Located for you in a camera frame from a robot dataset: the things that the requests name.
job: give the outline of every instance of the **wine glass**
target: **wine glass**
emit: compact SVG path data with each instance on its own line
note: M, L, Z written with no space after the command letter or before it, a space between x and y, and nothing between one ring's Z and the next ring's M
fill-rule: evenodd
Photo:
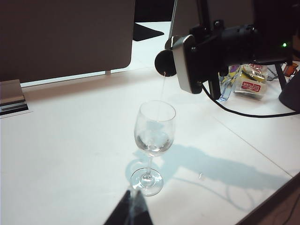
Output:
M141 105L135 123L135 143L148 155L147 168L136 170L131 185L144 196L156 195L163 187L162 176L151 169L152 159L167 151L174 141L175 109L163 101L149 101Z

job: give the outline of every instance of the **glass stem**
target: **glass stem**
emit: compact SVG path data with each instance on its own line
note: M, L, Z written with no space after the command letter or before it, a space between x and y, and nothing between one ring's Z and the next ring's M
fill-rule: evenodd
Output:
M147 177L150 177L152 158L153 157L150 156L149 159L148 159L148 167L147 167L147 172L146 172Z

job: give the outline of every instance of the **black cable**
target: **black cable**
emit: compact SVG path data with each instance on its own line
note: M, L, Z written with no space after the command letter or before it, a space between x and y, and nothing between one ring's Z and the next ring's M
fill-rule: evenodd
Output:
M298 195L297 200L295 201L295 203L294 203L294 205L293 205L293 207L292 207L292 210L291 210L291 212L290 212L289 217L286 219L286 221L285 221L282 225L285 225L285 224L290 220L290 218L292 217L292 214L294 213L294 210L295 210L295 208L296 208L296 205L297 205L297 203L298 203L298 201L299 201L299 198L300 198L300 194Z
M226 108L225 106L223 106L222 104L220 104L219 102L217 102L216 100L214 100L213 97L206 90L206 88L204 87L204 85L202 85L202 88L203 88L205 94L214 103L216 103L219 107L221 107L222 109L224 109L227 112L234 113L234 114L237 114L237 115L240 115L240 116L253 117L253 118L274 118L274 117L284 117L284 116L292 116L292 115L298 115L298 114L300 114L300 112L288 112L288 113L274 114L274 115L251 115L251 114L245 114L245 113L242 113L242 112L237 112L237 111L234 111L234 110Z

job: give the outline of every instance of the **monitor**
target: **monitor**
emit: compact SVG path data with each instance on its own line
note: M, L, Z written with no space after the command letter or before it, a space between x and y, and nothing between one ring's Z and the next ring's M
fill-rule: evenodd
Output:
M0 81L124 68L135 0L0 1Z
M189 29L202 23L198 13L203 0L176 0L174 4L170 37L186 36ZM226 27L253 24L252 0L206 0L211 23L223 19Z

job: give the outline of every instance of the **food package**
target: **food package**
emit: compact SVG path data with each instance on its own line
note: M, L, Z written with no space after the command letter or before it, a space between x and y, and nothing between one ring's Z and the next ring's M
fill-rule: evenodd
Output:
M267 90L268 67L255 64L242 66L235 80L234 92L261 99Z

